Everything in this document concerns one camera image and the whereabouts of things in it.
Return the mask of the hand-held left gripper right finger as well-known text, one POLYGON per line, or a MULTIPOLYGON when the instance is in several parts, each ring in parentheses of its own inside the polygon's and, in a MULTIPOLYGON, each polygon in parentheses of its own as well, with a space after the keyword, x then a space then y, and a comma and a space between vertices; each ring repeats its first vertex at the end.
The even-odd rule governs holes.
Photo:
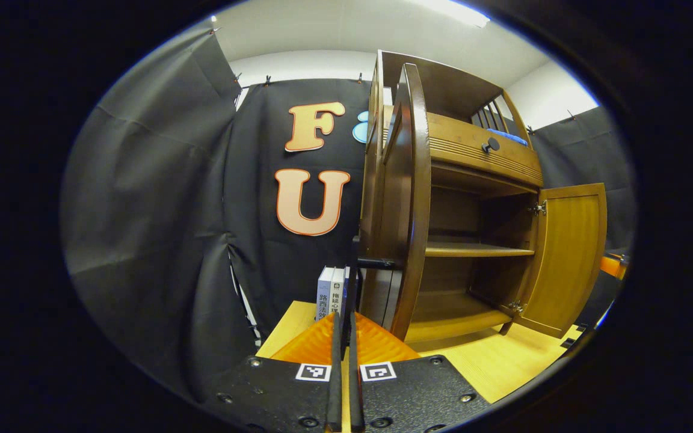
POLYGON ((353 431, 434 432, 491 406, 444 355, 418 356, 359 313, 350 319, 349 360, 353 431))

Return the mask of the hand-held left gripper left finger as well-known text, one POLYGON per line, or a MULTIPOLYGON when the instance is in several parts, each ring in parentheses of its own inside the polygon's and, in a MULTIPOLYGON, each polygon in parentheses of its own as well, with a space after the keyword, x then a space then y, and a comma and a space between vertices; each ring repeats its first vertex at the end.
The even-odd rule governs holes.
POLYGON ((330 320, 330 362, 245 357, 212 382, 206 412, 245 432, 341 431, 343 320, 338 313, 330 320))

